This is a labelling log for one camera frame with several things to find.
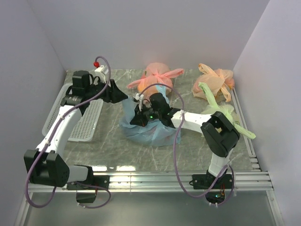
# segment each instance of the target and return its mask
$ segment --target plastic bag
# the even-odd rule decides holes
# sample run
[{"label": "plastic bag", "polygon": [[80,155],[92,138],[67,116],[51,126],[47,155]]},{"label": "plastic bag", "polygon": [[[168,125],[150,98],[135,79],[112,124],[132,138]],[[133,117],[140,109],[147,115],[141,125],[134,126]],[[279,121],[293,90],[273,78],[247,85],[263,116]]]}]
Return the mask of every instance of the plastic bag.
[{"label": "plastic bag", "polygon": [[[157,92],[160,92],[165,97],[167,103],[169,100],[166,97],[166,88],[156,86]],[[120,120],[119,126],[123,134],[130,140],[144,145],[151,146],[167,146],[172,145],[176,134],[176,129],[164,126],[159,119],[149,121],[145,127],[131,125],[130,121],[135,115],[134,109],[137,103],[132,101],[131,98],[122,101],[124,117]],[[181,132],[177,136],[177,143],[180,143]]]},{"label": "plastic bag", "polygon": [[[169,67],[162,63],[152,63],[149,64],[144,70],[141,79],[136,80],[128,84],[128,88],[134,88],[138,86],[138,91],[141,93],[146,87],[154,83],[163,83],[170,87],[173,87],[173,83],[171,78],[178,77],[180,74],[184,73],[184,69],[175,69],[170,70]],[[166,95],[171,90],[169,88],[166,89]],[[153,86],[147,89],[143,95],[144,98],[148,99],[150,95],[157,93],[157,89]]]},{"label": "plastic bag", "polygon": [[226,98],[226,102],[231,101],[231,94],[228,90],[233,89],[235,85],[233,71],[223,69],[212,70],[204,64],[199,64],[198,69],[204,74],[198,77],[192,87],[194,97],[206,99],[204,92],[198,86],[200,82],[204,82],[210,88],[217,102],[223,100],[223,98],[220,98],[222,95]]},{"label": "plastic bag", "polygon": [[208,100],[209,106],[205,111],[202,112],[202,114],[214,114],[215,112],[222,112],[227,119],[233,124],[234,128],[237,129],[237,131],[246,137],[250,139],[254,139],[256,135],[245,128],[241,127],[236,121],[238,121],[237,115],[234,113],[234,107],[231,105],[221,105],[219,106],[214,98],[213,93],[211,92],[208,85],[204,82],[200,82],[199,87],[203,90],[204,94],[206,95],[206,98]]}]

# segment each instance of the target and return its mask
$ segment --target gray marble table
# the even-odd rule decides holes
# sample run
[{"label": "gray marble table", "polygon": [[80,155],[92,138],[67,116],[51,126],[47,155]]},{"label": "gray marble table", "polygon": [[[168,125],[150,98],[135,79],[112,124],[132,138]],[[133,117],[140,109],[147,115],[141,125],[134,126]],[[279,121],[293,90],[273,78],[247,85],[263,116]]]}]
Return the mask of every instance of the gray marble table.
[{"label": "gray marble table", "polygon": [[[128,95],[137,92],[126,86],[141,77],[143,70],[112,70],[112,78],[118,87]],[[72,71],[68,71],[65,83],[71,82]],[[200,75],[198,70],[185,70],[183,75],[173,80],[174,87],[185,101],[185,110],[201,113],[207,101],[193,97],[192,85]],[[171,106],[181,108],[182,104],[173,92],[167,95]],[[68,142],[64,159],[68,164],[98,166],[101,171],[173,171],[173,147],[151,147],[128,140],[119,128],[123,116],[122,104],[104,103],[95,133],[90,142]],[[206,140],[199,133],[181,130],[182,140],[177,145],[177,165],[179,170],[207,170],[212,152]],[[244,139],[241,137],[231,155],[234,170],[252,170]]]}]

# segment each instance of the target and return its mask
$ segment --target blue plastic bag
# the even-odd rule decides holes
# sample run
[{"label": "blue plastic bag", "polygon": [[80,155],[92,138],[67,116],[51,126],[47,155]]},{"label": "blue plastic bag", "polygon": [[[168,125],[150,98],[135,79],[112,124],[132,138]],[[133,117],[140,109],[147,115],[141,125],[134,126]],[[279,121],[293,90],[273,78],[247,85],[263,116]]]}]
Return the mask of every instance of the blue plastic bag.
[{"label": "blue plastic bag", "polygon": [[[158,92],[162,93],[167,103],[169,100],[166,97],[166,88],[156,86]],[[156,147],[172,145],[176,129],[164,126],[159,119],[149,121],[145,127],[131,125],[130,121],[135,115],[135,103],[131,98],[122,101],[124,117],[120,120],[119,126],[124,135],[135,142],[151,145]],[[176,142],[180,143],[181,132],[179,132]]]}]

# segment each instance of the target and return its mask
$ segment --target green plastic bag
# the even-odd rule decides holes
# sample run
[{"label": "green plastic bag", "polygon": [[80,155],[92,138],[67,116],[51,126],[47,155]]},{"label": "green plastic bag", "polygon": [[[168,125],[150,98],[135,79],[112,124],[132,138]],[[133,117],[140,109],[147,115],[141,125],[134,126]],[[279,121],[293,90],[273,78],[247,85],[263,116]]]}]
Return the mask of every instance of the green plastic bag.
[{"label": "green plastic bag", "polygon": [[254,139],[256,137],[254,133],[246,130],[245,128],[239,125],[238,117],[234,113],[234,107],[232,105],[218,105],[215,101],[213,93],[211,92],[210,88],[206,83],[200,82],[198,86],[203,90],[209,103],[209,106],[207,106],[207,108],[202,112],[202,114],[214,114],[215,112],[222,112],[239,133],[245,135],[250,139]]}]

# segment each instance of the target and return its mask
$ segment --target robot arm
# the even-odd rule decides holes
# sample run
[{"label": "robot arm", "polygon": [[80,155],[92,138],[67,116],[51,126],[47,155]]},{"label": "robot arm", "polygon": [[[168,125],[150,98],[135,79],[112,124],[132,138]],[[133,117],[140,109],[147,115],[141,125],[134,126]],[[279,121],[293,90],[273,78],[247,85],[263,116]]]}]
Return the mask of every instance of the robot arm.
[{"label": "robot arm", "polygon": [[[137,105],[131,124],[146,126],[148,121],[159,119],[165,126],[171,128],[180,126],[183,110],[170,107],[161,93],[151,95],[150,104],[150,107],[142,104],[140,108]],[[190,129],[204,134],[213,152],[208,173],[215,178],[222,168],[228,164],[232,149],[236,146],[240,134],[221,112],[212,115],[184,112],[184,117],[183,129]]]},{"label": "robot arm", "polygon": [[[95,96],[102,90],[105,84],[99,80],[94,84],[95,78],[86,71],[75,72],[72,77],[72,86],[66,92],[66,96],[61,102],[59,114],[47,133],[46,137],[37,146],[35,150],[27,150],[24,155],[24,161],[27,172],[33,165],[40,151],[47,146],[38,164],[30,176],[30,182],[34,184],[63,187],[66,183],[73,181],[81,181],[85,184],[91,185],[93,183],[93,171],[90,166],[68,166],[62,159],[63,151],[67,140],[72,133],[76,123],[81,119],[89,103],[73,109],[62,122],[58,128],[55,128],[57,122],[62,119],[63,115],[73,108],[75,105],[83,103],[84,101]],[[115,84],[114,80],[110,80],[110,86],[99,96],[107,103],[117,103],[128,96],[121,92]],[[49,137],[56,129],[51,143],[48,143]]]}]

